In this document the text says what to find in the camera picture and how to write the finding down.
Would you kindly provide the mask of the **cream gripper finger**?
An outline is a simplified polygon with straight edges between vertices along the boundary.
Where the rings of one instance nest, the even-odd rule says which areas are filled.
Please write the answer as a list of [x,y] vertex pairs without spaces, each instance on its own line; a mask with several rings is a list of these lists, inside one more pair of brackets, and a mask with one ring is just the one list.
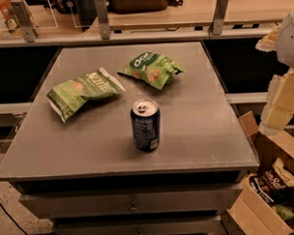
[[283,76],[274,74],[267,92],[258,129],[266,135],[274,135],[287,126],[294,115],[294,68]]
[[278,26],[274,30],[272,30],[269,34],[262,37],[257,44],[255,45],[255,48],[260,51],[276,51],[277,50],[277,39],[279,37],[279,31],[280,27]]

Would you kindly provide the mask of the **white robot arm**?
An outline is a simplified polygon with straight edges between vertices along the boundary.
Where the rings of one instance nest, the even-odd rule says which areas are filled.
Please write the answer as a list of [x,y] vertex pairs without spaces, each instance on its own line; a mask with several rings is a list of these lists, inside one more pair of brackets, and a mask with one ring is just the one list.
[[275,135],[294,115],[294,8],[282,24],[256,44],[261,51],[275,51],[278,61],[288,66],[283,76],[274,75],[267,92],[267,103],[260,117],[260,132]]

